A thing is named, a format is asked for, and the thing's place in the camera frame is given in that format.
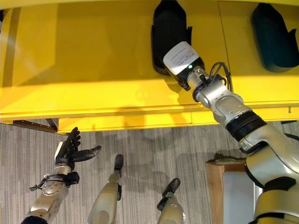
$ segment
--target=robotic arm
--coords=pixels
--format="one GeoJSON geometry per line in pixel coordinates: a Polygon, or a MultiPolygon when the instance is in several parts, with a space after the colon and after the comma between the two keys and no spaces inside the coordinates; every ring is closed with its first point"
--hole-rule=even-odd
{"type": "Polygon", "coordinates": [[[249,154],[245,170],[263,188],[251,224],[299,223],[299,149],[232,92],[224,63],[216,63],[208,75],[203,61],[187,42],[168,51],[163,63],[185,90],[192,89],[194,101],[213,112],[215,120],[239,142],[240,150],[249,154]],[[218,74],[221,67],[227,80],[218,74]]]}
{"type": "Polygon", "coordinates": [[[40,184],[30,188],[40,189],[39,198],[33,203],[22,224],[49,224],[58,213],[61,202],[69,192],[69,187],[79,183],[79,175],[73,172],[75,162],[86,161],[96,156],[101,146],[89,150],[78,151],[80,131],[74,128],[67,140],[60,142],[55,153],[53,174],[44,175],[40,184]]]}

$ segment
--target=paper label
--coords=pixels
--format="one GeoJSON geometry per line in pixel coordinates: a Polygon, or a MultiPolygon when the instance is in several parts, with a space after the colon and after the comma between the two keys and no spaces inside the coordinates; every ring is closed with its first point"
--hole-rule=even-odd
{"type": "Polygon", "coordinates": [[[163,63],[174,75],[177,75],[197,58],[199,58],[197,52],[187,42],[182,41],[167,52],[163,63]]]}

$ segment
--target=yellow shelf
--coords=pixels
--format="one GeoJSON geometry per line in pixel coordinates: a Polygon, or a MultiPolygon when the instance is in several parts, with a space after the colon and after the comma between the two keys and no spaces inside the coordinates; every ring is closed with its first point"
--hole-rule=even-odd
{"type": "MultiPolygon", "coordinates": [[[[76,125],[111,130],[215,124],[191,92],[152,68],[150,27],[158,2],[10,9],[0,34],[0,121],[60,118],[62,133],[76,125]]],[[[217,61],[229,64],[235,93],[246,105],[266,108],[265,120],[299,119],[298,110],[285,115],[285,108],[299,106],[299,67],[285,73],[262,67],[250,23],[257,3],[182,5],[193,26],[192,45],[208,71],[217,61]]],[[[299,7],[274,7],[289,30],[299,29],[299,7]]]]}
{"type": "MultiPolygon", "coordinates": [[[[156,7],[156,1],[100,1],[9,10],[0,36],[1,118],[197,108],[190,92],[153,69],[156,7]]],[[[217,2],[184,8],[206,67],[228,62],[217,2]]]]}
{"type": "MultiPolygon", "coordinates": [[[[104,1],[104,0],[1,0],[0,9],[16,8],[16,7],[24,7],[24,6],[34,6],[34,5],[43,5],[43,4],[84,2],[84,1],[104,1]]],[[[230,0],[230,1],[261,2],[260,0],[230,0]]],[[[298,0],[263,0],[262,2],[299,6],[298,0]]]]}
{"type": "MultiPolygon", "coordinates": [[[[265,121],[299,120],[299,105],[296,107],[256,108],[254,112],[265,121]]],[[[94,132],[215,124],[217,122],[210,111],[61,118],[59,119],[58,133],[69,133],[74,127],[78,127],[82,132],[94,132]]]]}

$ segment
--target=black shoe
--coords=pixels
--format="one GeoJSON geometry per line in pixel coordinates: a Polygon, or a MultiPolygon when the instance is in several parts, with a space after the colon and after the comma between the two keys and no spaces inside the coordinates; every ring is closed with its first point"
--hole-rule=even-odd
{"type": "Polygon", "coordinates": [[[119,171],[121,173],[122,166],[123,166],[123,155],[118,154],[115,157],[114,171],[119,171]]]}
{"type": "Polygon", "coordinates": [[[179,185],[181,184],[181,181],[178,178],[174,178],[167,186],[166,190],[163,192],[163,197],[165,197],[167,195],[168,192],[172,192],[174,194],[174,192],[176,192],[176,190],[178,189],[179,185]]]}
{"type": "Polygon", "coordinates": [[[163,198],[161,199],[161,201],[158,203],[157,205],[157,209],[159,211],[162,211],[166,205],[167,200],[169,199],[168,197],[166,197],[168,192],[172,192],[174,194],[174,192],[176,192],[176,190],[178,189],[179,185],[181,184],[181,181],[178,178],[174,178],[168,185],[166,190],[163,192],[163,198]]]}

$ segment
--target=black foot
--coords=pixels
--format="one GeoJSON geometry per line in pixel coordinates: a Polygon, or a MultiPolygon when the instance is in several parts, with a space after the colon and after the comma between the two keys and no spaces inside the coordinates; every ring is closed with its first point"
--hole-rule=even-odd
{"type": "Polygon", "coordinates": [[[118,154],[115,157],[115,162],[114,162],[114,170],[119,170],[121,171],[123,166],[123,155],[118,154]]]}
{"type": "Polygon", "coordinates": [[[181,181],[178,178],[174,178],[167,186],[166,190],[163,192],[163,197],[166,196],[166,194],[168,192],[172,192],[174,194],[174,192],[176,192],[176,190],[178,189],[179,185],[181,184],[181,181]]]}
{"type": "Polygon", "coordinates": [[[163,208],[164,208],[165,205],[166,205],[167,200],[168,200],[167,197],[164,197],[164,198],[161,199],[161,201],[160,201],[159,204],[157,205],[157,209],[158,209],[159,211],[162,211],[162,210],[163,210],[163,208]]]}
{"type": "Polygon", "coordinates": [[[121,200],[121,185],[118,185],[118,190],[117,190],[117,200],[121,200]]]}
{"type": "Polygon", "coordinates": [[[178,189],[179,185],[181,184],[181,181],[178,178],[174,178],[166,187],[166,190],[163,192],[163,198],[161,199],[161,201],[158,203],[157,205],[157,209],[159,211],[162,211],[166,205],[167,200],[169,199],[168,197],[166,197],[168,192],[172,192],[174,194],[174,192],[176,192],[176,190],[178,189]]]}

